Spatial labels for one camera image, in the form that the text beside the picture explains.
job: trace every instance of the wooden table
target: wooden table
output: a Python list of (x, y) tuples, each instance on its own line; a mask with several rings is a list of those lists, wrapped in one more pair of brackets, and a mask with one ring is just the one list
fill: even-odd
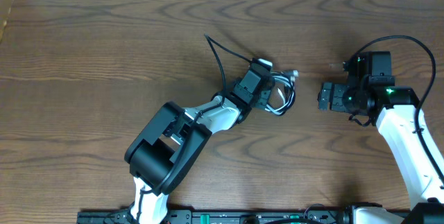
[[(297, 69), (293, 108), (254, 110), (214, 135), (170, 203), (196, 209), (300, 209), (409, 199), (376, 128), (318, 110), (330, 68), (377, 37), (412, 35), (436, 55), (424, 110), (444, 150), (444, 0), (15, 0), (0, 45), (0, 223), (73, 223), (85, 209), (128, 206), (135, 195), (123, 160), (167, 101), (206, 103), (221, 76), (203, 37)], [(405, 40), (391, 51), (397, 85), (421, 96), (426, 53)], [(244, 61), (223, 53), (228, 80)]]

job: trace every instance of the wooden tabletop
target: wooden tabletop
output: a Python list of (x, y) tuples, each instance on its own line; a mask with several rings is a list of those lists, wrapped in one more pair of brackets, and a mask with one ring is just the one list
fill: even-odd
[[(73, 223), (135, 196), (123, 154), (162, 104), (208, 102), (221, 75), (204, 33), (275, 69), (297, 69), (283, 117), (253, 110), (215, 134), (169, 202), (195, 209), (299, 209), (409, 198), (375, 127), (318, 110), (331, 68), (365, 43), (412, 35), (435, 54), (424, 111), (444, 150), (444, 0), (15, 0), (0, 44), (0, 223)], [(422, 96), (427, 54), (391, 40), (397, 85)], [(228, 81), (247, 64), (219, 50)]]

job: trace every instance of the wood grain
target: wood grain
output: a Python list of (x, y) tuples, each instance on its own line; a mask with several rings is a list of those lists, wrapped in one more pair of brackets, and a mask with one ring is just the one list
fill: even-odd
[[(320, 112), (330, 69), (376, 37), (412, 35), (436, 55), (424, 109), (444, 150), (444, 0), (15, 0), (0, 45), (0, 223), (73, 223), (82, 209), (134, 199), (123, 154), (160, 106), (207, 102), (221, 89), (203, 33), (276, 69), (298, 69), (294, 107), (255, 110), (214, 135), (170, 203), (196, 209), (299, 209), (373, 201), (409, 207), (373, 127)], [(389, 41), (398, 85), (424, 92), (415, 44)], [(229, 80), (245, 62), (221, 52)]]

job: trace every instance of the green tape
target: green tape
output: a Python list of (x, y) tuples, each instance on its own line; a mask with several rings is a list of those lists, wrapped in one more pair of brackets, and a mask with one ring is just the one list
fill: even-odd
[(290, 215), (290, 218), (299, 218), (299, 215), (297, 214)]
[(200, 215), (200, 224), (210, 224), (210, 215), (209, 214), (201, 214)]

